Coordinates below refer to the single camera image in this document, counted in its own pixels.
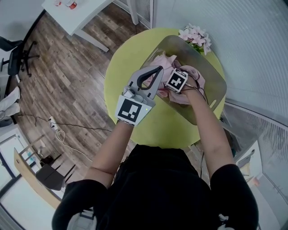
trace wire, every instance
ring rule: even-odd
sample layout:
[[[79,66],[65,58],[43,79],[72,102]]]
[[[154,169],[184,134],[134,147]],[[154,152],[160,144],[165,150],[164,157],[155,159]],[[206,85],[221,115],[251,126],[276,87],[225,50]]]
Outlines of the wire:
[[[50,123],[50,128],[52,128],[51,124],[71,125],[71,126],[77,126],[77,127],[80,127],[80,128],[86,128],[86,129],[92,129],[92,130],[104,130],[104,131],[112,132],[111,130],[104,129],[104,128],[90,128],[90,127],[85,127],[85,126],[81,126],[81,125],[77,125],[77,124],[65,124],[65,123],[54,123],[54,122]]]
[[[196,88],[196,87],[190,87],[190,86],[187,86],[187,87],[189,87],[189,88],[187,88],[187,89],[183,89],[182,91],[196,89],[196,90],[201,94],[201,96],[203,97],[203,99],[207,102],[207,104],[209,105],[208,100],[206,99],[207,96],[206,96],[205,91],[204,91],[203,88],[200,88],[200,89],[203,90],[205,96],[203,96],[203,94],[200,92],[199,88]]]
[[[31,117],[34,117],[35,118],[35,126],[37,126],[37,118],[43,120],[43,121],[46,121],[46,122],[49,122],[50,120],[46,120],[42,117],[38,117],[38,116],[34,116],[34,115],[31,115],[31,114],[19,114],[18,116],[31,116]],[[91,127],[85,127],[85,126],[82,126],[82,125],[77,125],[77,124],[66,124],[66,123],[58,123],[58,122],[51,122],[50,123],[50,128],[52,128],[51,124],[59,124],[59,125],[71,125],[71,126],[77,126],[77,127],[80,127],[80,128],[86,128],[86,129],[92,129],[92,130],[104,130],[104,131],[108,131],[108,132],[111,132],[111,130],[108,130],[108,129],[104,129],[104,128],[91,128]]]
[[[41,120],[43,120],[43,121],[46,121],[46,122],[49,122],[49,121],[50,121],[50,119],[49,119],[49,120],[46,120],[46,119],[44,119],[44,118],[42,118],[42,117],[34,116],[34,115],[32,115],[32,114],[19,114],[18,116],[31,116],[31,117],[34,117],[34,118],[35,118],[35,123],[34,123],[35,126],[37,126],[37,118],[39,118],[39,119],[41,119]],[[91,127],[85,127],[85,126],[77,125],[77,124],[65,124],[65,123],[58,123],[58,122],[55,122],[55,123],[54,123],[54,122],[51,122],[51,123],[50,123],[50,128],[53,127],[52,124],[71,125],[71,126],[77,126],[77,127],[80,127],[80,128],[86,128],[86,129],[92,129],[92,130],[104,130],[104,131],[109,131],[109,132],[111,132],[111,130],[104,129],[104,128],[91,128]],[[59,136],[59,133],[60,133],[60,132],[63,132],[63,140],[61,140],[61,138],[60,138],[60,136]],[[89,158],[88,158],[84,153],[82,153],[81,151],[79,151],[79,150],[77,150],[77,149],[74,149],[74,148],[72,148],[72,147],[64,144],[64,141],[65,141],[65,131],[63,131],[63,130],[58,130],[58,129],[57,129],[57,131],[56,131],[56,139],[57,139],[58,141],[60,141],[64,146],[66,146],[66,147],[68,147],[68,148],[70,148],[70,149],[72,149],[72,150],[75,150],[75,151],[81,153],[81,154],[84,155],[89,161],[92,162],[92,160],[89,159]]]
[[[203,163],[204,152],[201,158],[201,166],[200,166],[200,178],[202,179],[202,163]]]
[[[59,137],[59,133],[60,133],[60,132],[63,132],[63,140],[61,140],[61,138]],[[70,148],[70,149],[72,149],[72,150],[75,150],[75,151],[77,151],[77,152],[80,152],[79,150],[74,149],[74,148],[72,148],[72,147],[64,144],[65,132],[64,132],[63,130],[58,130],[58,129],[57,129],[57,131],[56,131],[56,138],[57,138],[57,140],[59,140],[59,141],[62,143],[62,145],[67,146],[68,148]],[[89,157],[87,157],[84,153],[82,153],[82,152],[80,152],[80,153],[83,154],[89,161],[92,162],[92,160],[91,160]]]

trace pink towel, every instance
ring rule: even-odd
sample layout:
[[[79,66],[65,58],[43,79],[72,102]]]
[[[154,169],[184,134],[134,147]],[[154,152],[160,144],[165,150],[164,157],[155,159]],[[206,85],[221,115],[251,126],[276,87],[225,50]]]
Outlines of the pink towel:
[[[167,97],[169,95],[169,99],[172,102],[176,102],[178,104],[184,104],[184,105],[189,105],[188,98],[184,94],[177,94],[171,90],[168,90],[165,88],[165,84],[168,81],[172,71],[174,68],[181,69],[182,71],[185,71],[189,74],[189,76],[193,77],[195,80],[198,81],[199,87],[204,88],[205,84],[205,79],[202,77],[202,75],[199,73],[198,70],[196,70],[192,66],[181,66],[180,63],[175,60],[176,55],[172,55],[171,57],[167,57],[165,52],[163,52],[162,55],[159,55],[154,58],[154,60],[150,63],[150,66],[162,66],[164,69],[164,75],[162,77],[161,83],[158,88],[158,93],[160,93],[163,97]],[[149,85],[152,81],[154,76],[149,77],[146,81],[145,84]]]

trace white cable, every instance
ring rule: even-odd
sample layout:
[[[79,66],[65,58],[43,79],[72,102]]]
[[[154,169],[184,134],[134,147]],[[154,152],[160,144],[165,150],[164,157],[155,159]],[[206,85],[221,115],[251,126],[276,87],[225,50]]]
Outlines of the white cable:
[[[61,140],[61,138],[59,137],[59,135],[58,135],[58,133],[59,132],[63,132],[63,141]],[[72,147],[70,147],[70,146],[68,146],[68,145],[65,145],[63,142],[64,142],[64,140],[65,140],[65,132],[63,131],[63,130],[58,130],[57,129],[57,131],[56,131],[56,138],[58,139],[58,141],[60,141],[64,146],[67,146],[67,147],[69,147],[70,149],[73,149]],[[89,161],[91,161],[92,162],[92,160],[90,160],[84,153],[82,153],[82,152],[80,152],[81,154],[83,154]]]

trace hand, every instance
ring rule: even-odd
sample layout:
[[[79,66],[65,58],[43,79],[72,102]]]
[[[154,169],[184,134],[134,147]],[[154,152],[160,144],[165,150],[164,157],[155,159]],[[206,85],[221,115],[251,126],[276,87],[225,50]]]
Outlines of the hand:
[[[192,87],[196,87],[196,88],[197,88],[196,81],[194,80],[193,77],[191,77],[191,76],[189,76],[189,75],[188,75],[188,79],[187,79],[186,83],[189,84],[189,85],[191,85]],[[189,86],[187,86],[187,85],[184,85],[183,88],[181,89],[181,93],[186,94],[187,92],[190,91],[189,89],[192,90],[191,87],[189,87]]]

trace black office chair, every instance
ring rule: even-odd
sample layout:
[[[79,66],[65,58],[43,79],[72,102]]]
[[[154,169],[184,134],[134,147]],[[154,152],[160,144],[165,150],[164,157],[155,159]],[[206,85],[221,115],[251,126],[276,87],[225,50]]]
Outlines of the black office chair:
[[[37,44],[35,41],[32,42],[31,46],[28,50],[24,50],[24,43],[22,40],[19,41],[9,41],[3,37],[0,37],[0,49],[8,52],[10,50],[10,58],[7,61],[4,61],[4,58],[1,61],[0,65],[0,72],[3,69],[3,65],[8,65],[8,74],[10,76],[17,75],[21,69],[21,71],[24,71],[24,65],[26,68],[26,72],[29,77],[31,77],[31,73],[29,73],[29,67],[28,67],[28,60],[31,58],[39,58],[39,55],[29,56],[29,53],[32,49],[32,46]]]

